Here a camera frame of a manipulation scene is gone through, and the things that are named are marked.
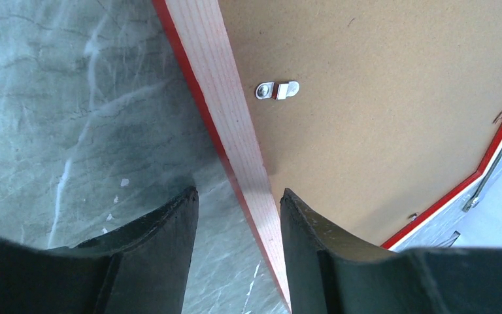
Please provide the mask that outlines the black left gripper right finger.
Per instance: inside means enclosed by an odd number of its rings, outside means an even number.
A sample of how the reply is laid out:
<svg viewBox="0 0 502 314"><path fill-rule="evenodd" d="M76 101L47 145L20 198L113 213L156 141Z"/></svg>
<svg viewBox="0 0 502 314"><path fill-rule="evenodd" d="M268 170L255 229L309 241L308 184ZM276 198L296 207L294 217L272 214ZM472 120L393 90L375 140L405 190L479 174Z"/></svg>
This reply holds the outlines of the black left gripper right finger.
<svg viewBox="0 0 502 314"><path fill-rule="evenodd" d="M337 226L290 189L280 223L294 313L502 313L502 249L395 253Z"/></svg>

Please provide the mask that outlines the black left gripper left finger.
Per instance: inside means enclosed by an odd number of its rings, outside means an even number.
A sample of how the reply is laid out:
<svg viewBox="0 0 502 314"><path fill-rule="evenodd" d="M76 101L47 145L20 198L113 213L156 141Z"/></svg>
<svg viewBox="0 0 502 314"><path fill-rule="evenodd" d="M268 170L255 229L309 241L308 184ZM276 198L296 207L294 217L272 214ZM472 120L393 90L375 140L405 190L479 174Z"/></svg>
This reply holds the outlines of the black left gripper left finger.
<svg viewBox="0 0 502 314"><path fill-rule="evenodd" d="M163 206L75 247L0 238L0 313L180 313L199 196Z"/></svg>

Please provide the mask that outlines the brown frame backing board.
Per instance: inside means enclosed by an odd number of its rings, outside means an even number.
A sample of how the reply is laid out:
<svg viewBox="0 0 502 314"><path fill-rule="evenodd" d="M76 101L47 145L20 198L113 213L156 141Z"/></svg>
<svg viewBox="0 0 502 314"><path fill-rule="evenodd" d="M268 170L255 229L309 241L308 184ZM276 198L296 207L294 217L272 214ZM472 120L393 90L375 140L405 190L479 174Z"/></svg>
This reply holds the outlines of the brown frame backing board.
<svg viewBox="0 0 502 314"><path fill-rule="evenodd" d="M380 245L475 172L502 110L502 1L219 6L275 201L289 188Z"/></svg>

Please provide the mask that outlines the red picture frame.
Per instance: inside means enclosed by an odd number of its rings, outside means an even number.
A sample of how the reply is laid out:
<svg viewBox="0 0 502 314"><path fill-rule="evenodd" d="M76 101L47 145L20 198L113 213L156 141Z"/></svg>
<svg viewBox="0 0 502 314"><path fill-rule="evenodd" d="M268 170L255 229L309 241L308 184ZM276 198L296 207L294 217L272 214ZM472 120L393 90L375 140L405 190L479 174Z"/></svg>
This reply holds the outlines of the red picture frame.
<svg viewBox="0 0 502 314"><path fill-rule="evenodd" d="M261 253L285 303L290 303L275 201L220 1L155 1L188 86L237 195ZM392 251L439 242L466 213L481 180L502 149L502 110L498 126L475 172L447 192L391 238L380 244Z"/></svg>

